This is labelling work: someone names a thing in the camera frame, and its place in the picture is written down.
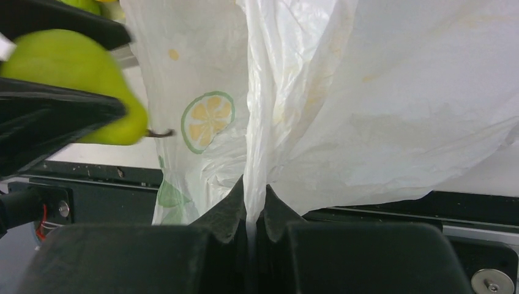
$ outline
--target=pear stem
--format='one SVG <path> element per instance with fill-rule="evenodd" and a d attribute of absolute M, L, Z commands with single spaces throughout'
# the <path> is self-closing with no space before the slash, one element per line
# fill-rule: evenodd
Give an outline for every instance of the pear stem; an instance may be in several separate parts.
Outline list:
<path fill-rule="evenodd" d="M 173 137 L 175 136 L 175 130 L 171 130 L 171 129 L 168 129 L 165 133 L 163 134 L 158 134 L 158 133 L 155 133 L 154 131 L 152 130 L 147 130 L 147 134 L 146 134 L 147 137 L 149 138 L 166 138 L 166 137 Z"/>

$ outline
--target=lemon slice graphic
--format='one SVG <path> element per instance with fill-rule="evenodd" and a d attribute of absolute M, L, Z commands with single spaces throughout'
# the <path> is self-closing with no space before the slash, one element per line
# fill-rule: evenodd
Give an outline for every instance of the lemon slice graphic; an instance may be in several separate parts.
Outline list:
<path fill-rule="evenodd" d="M 217 133 L 234 121 L 234 102 L 224 92 L 205 93 L 184 110 L 181 121 L 185 144 L 195 154 L 201 154 Z"/>

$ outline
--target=pear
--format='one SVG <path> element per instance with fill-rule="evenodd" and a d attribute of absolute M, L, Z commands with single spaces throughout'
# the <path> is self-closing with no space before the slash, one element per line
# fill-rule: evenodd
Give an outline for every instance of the pear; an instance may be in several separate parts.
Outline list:
<path fill-rule="evenodd" d="M 117 61 L 94 40 L 52 29 L 26 34 L 15 43 L 16 49 L 0 67 L 0 76 L 111 96 L 124 104 L 127 114 L 123 118 L 80 142 L 132 145 L 147 135 L 162 137 L 147 130 L 146 110 L 129 89 Z"/>

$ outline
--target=red wire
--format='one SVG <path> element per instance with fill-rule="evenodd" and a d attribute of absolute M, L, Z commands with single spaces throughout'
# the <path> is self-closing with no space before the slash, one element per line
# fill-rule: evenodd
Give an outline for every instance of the red wire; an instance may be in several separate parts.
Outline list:
<path fill-rule="evenodd" d="M 40 225 L 36 229 L 36 236 L 38 236 L 42 241 L 45 240 L 45 235 L 43 234 L 43 223 L 47 221 L 47 205 L 43 205 L 43 217 Z"/>

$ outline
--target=plastic bag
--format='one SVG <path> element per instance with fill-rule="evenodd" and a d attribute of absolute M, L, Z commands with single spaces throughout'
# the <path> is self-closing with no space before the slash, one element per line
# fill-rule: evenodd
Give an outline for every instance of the plastic bag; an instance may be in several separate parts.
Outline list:
<path fill-rule="evenodd" d="M 122 6 L 152 127 L 183 130 L 157 141 L 155 223 L 191 222 L 243 172 L 249 221 L 268 183 L 300 214 L 419 198 L 519 122 L 517 1 Z"/>

